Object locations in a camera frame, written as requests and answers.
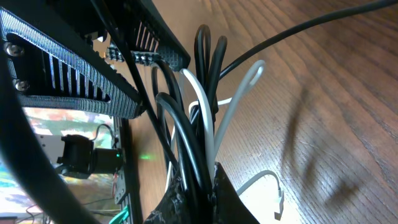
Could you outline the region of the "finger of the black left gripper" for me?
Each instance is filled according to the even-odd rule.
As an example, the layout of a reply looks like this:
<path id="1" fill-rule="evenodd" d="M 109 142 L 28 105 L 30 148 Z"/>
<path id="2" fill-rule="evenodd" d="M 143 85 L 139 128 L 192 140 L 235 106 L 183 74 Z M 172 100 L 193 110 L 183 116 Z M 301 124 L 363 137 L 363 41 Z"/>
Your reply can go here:
<path id="1" fill-rule="evenodd" d="M 112 0 L 106 5 L 137 63 L 161 59 L 175 72 L 189 66 L 188 52 L 151 0 Z"/>
<path id="2" fill-rule="evenodd" d="M 138 91 L 47 7 L 1 8 L 1 70 L 23 107 L 134 119 Z"/>

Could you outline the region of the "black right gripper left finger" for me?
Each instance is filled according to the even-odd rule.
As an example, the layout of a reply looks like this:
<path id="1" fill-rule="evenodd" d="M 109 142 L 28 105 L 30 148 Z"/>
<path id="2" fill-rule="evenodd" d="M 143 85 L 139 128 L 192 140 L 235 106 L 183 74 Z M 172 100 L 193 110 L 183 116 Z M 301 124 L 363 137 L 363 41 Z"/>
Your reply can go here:
<path id="1" fill-rule="evenodd" d="M 171 181 L 158 206 L 143 224 L 191 224 L 199 221 L 198 187 L 193 177 L 185 180 L 180 173 Z"/>

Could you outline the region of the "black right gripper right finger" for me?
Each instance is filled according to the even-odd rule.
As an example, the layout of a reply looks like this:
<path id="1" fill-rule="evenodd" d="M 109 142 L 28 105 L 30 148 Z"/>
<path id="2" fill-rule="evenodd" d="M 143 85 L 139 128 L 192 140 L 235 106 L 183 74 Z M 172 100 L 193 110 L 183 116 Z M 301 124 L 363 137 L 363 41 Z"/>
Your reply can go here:
<path id="1" fill-rule="evenodd" d="M 259 224 L 237 195 L 223 166 L 215 162 L 213 223 Z"/>

